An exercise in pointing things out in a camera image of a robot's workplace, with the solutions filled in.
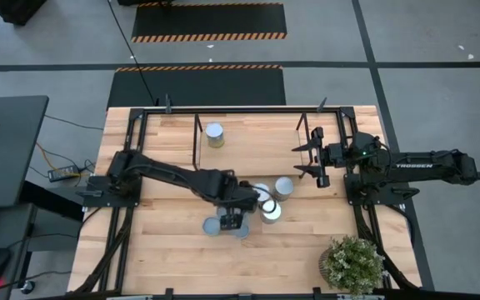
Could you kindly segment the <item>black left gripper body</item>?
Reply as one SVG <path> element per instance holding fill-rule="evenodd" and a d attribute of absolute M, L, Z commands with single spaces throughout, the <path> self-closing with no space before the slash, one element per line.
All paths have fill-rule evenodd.
<path fill-rule="evenodd" d="M 225 214 L 219 218 L 221 230 L 239 229 L 246 213 L 254 213 L 258 208 L 258 195 L 249 197 L 220 200 L 219 208 L 225 209 Z"/>

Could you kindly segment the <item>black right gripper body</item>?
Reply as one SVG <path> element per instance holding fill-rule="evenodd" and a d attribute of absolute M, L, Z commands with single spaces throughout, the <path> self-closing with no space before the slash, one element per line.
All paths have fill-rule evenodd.
<path fill-rule="evenodd" d="M 323 128 L 315 127 L 311 132 L 311 142 L 316 152 L 314 162 L 317 166 L 314 168 L 313 177 L 316 178 L 318 188 L 328 188 L 330 186 L 326 167 L 343 168 L 345 166 L 342 144 L 329 143 L 323 146 L 323 138 Z"/>

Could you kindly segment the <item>tomato print tin can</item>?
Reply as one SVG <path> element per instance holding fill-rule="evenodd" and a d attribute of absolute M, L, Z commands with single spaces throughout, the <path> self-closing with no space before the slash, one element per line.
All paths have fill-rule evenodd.
<path fill-rule="evenodd" d="M 250 229 L 248 225 L 242 225 L 240 228 L 233 229 L 229 233 L 235 238 L 244 239 L 249 235 Z"/>

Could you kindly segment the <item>green dotted tin can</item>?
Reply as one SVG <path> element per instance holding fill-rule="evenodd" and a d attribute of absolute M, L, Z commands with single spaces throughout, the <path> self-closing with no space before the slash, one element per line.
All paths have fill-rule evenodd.
<path fill-rule="evenodd" d="M 220 220 L 216 217 L 208 217 L 202 224 L 202 230 L 208 236 L 217 236 L 221 231 Z"/>

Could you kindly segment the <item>yellow label tin can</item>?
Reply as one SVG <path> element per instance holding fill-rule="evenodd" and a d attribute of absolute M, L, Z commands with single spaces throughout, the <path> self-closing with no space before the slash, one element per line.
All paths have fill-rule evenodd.
<path fill-rule="evenodd" d="M 280 177 L 274 184 L 272 194 L 278 202 L 284 202 L 289 199 L 293 191 L 293 180 L 290 177 Z"/>

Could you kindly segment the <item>peach print tin can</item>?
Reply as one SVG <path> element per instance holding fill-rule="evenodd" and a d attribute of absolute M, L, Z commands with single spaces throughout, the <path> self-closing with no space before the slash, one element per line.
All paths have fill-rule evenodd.
<path fill-rule="evenodd" d="M 279 202 L 267 200 L 260 206 L 261 219 L 266 224 L 275 223 L 282 215 L 282 208 Z"/>

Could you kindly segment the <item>yellowish label tin can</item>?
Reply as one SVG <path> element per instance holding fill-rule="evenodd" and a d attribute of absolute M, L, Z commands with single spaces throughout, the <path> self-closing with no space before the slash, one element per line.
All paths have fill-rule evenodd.
<path fill-rule="evenodd" d="M 264 204 L 266 201 L 272 199 L 269 187 L 266 184 L 255 183 L 252 185 L 252 189 L 258 193 L 257 201 L 259 204 Z"/>

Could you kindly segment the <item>green banded label tin can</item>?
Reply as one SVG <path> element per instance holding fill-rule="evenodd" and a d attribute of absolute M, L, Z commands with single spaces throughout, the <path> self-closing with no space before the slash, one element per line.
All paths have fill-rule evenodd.
<path fill-rule="evenodd" d="M 224 131 L 219 122 L 210 122 L 207 124 L 205 133 L 208 146 L 211 148 L 220 148 L 224 144 Z"/>

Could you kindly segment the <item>potted green plant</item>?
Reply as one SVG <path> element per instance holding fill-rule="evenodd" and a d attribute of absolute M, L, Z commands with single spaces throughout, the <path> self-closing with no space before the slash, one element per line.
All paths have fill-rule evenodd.
<path fill-rule="evenodd" d="M 318 269 L 330 288 L 347 291 L 356 298 L 380 287 L 388 273 L 384 260 L 372 242 L 344 236 L 331 239 L 318 259 Z"/>

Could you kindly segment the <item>black mat with orange stripes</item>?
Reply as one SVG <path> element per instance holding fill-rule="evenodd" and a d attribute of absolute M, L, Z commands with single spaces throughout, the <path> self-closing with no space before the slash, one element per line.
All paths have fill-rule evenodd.
<path fill-rule="evenodd" d="M 120 67 L 107 106 L 284 105 L 283 68 L 277 64 Z"/>
<path fill-rule="evenodd" d="M 280 2 L 148 2 L 137 7 L 131 41 L 180 43 L 275 40 L 288 35 Z"/>

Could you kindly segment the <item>black power adapter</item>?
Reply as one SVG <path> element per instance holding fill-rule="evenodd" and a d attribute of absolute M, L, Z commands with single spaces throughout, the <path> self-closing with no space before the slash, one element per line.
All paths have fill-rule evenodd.
<path fill-rule="evenodd" d="M 47 178 L 50 183 L 64 181 L 72 178 L 78 178 L 79 176 L 79 169 L 74 165 L 55 168 L 47 172 Z"/>

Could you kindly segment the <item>dark lower desk surface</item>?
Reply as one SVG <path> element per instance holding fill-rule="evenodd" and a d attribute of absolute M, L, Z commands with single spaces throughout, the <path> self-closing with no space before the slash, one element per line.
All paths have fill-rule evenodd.
<path fill-rule="evenodd" d="M 20 204 L 13 207 L 0 207 L 0 248 L 10 246 L 12 255 L 0 278 L 0 300 L 8 300 L 12 292 L 18 292 L 28 270 L 32 254 L 28 251 L 28 237 L 33 230 L 37 209 L 32 204 Z"/>

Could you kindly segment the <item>dark grey desk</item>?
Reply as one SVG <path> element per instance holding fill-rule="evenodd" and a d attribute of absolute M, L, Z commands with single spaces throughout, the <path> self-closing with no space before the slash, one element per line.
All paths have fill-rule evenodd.
<path fill-rule="evenodd" d="M 0 208 L 18 203 L 49 98 L 0 97 Z"/>

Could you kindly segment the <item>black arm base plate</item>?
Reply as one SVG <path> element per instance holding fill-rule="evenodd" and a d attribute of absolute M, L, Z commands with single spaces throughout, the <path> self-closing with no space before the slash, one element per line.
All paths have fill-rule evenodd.
<path fill-rule="evenodd" d="M 108 176 L 90 177 L 87 188 L 77 192 L 84 207 L 133 208 L 140 203 L 143 179 L 117 180 Z"/>
<path fill-rule="evenodd" d="M 403 204 L 420 193 L 399 183 L 368 183 L 359 174 L 346 174 L 344 184 L 347 200 L 354 206 Z"/>

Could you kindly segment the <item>black frame wooden shelf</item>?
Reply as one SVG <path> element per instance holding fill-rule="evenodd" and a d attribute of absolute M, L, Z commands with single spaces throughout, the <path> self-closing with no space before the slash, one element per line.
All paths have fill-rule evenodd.
<path fill-rule="evenodd" d="M 294 149 L 306 140 L 300 113 L 198 114 L 194 118 L 193 161 L 198 168 L 232 169 L 238 177 L 298 176 L 309 163 Z M 211 147 L 206 127 L 218 123 L 224 144 Z"/>

